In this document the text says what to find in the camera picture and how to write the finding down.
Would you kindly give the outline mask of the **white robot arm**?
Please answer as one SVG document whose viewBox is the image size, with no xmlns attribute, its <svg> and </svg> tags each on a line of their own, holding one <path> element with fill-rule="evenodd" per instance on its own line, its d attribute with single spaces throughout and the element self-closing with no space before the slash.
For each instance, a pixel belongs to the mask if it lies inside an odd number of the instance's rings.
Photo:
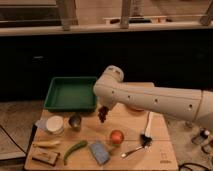
<svg viewBox="0 0 213 171">
<path fill-rule="evenodd" d="M 213 92 L 198 89 L 143 87 L 124 83 L 123 71 L 108 66 L 93 87 L 102 107 L 99 119 L 106 120 L 109 110 L 117 103 L 130 107 L 167 114 L 194 122 L 213 132 Z"/>
</svg>

